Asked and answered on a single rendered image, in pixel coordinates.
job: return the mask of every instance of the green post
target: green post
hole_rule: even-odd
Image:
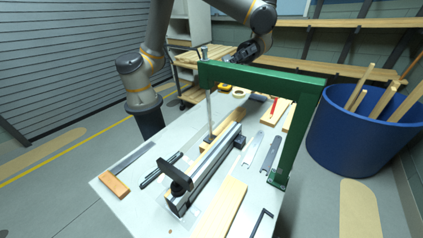
[[[198,61],[197,66],[203,89],[211,89],[214,81],[218,81],[297,102],[279,164],[267,179],[267,183],[285,191],[289,172],[326,80],[215,60]]]

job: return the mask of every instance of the white cabinet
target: white cabinet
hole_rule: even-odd
[[[201,0],[175,0],[170,17],[166,41],[171,45],[200,47],[212,41],[210,6]],[[168,47],[172,60],[186,50]],[[197,81],[197,71],[177,67],[182,82]]]

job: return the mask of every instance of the gray slatted wall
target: gray slatted wall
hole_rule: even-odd
[[[27,139],[125,97],[114,60],[144,41],[149,1],[0,1],[0,114]],[[169,61],[152,83],[171,77]]]

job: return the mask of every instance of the blue bin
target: blue bin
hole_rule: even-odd
[[[367,95],[355,113],[343,108],[355,84],[326,87],[306,138],[307,151],[321,166],[349,178],[376,174],[420,130],[417,102],[398,123],[386,122],[406,96],[395,93],[377,120],[368,118],[385,89],[364,85]]]

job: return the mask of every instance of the tape roll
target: tape roll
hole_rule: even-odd
[[[242,90],[242,89],[233,90],[232,96],[234,98],[243,98],[243,97],[245,97],[245,91]]]

